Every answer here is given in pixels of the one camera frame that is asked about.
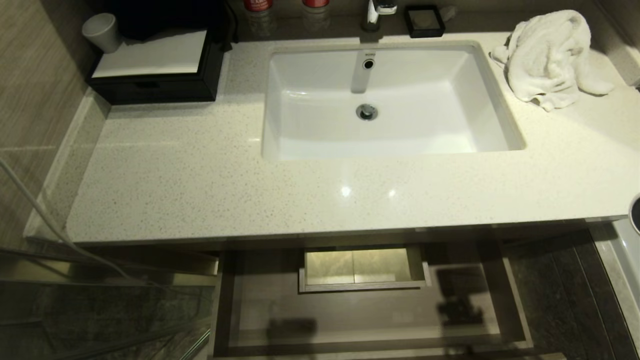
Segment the white sink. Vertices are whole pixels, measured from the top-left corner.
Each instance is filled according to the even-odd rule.
[[[363,67],[367,59],[375,61],[370,70]],[[473,43],[276,53],[262,155],[295,160],[523,149],[488,66]],[[362,120],[361,104],[374,106],[377,118]]]

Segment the sink drain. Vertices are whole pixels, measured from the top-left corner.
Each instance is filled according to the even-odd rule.
[[[364,121],[371,121],[378,117],[378,109],[370,104],[362,104],[356,109],[356,115]]]

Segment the crumpled towel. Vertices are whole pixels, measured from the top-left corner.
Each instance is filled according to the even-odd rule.
[[[522,101],[537,100],[552,111],[573,104],[578,87],[594,95],[613,90],[589,71],[591,32],[579,12],[561,10],[523,21],[507,41],[491,57],[505,65],[509,86]]]

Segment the bottle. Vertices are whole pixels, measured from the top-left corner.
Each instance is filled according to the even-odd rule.
[[[244,0],[249,28],[254,35],[268,37],[276,30],[273,0]]]
[[[329,0],[302,0],[302,21],[311,32],[329,27]]]

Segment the faucet handle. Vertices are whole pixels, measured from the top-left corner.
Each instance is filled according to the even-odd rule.
[[[395,14],[398,6],[396,0],[373,0],[376,12],[380,15]]]

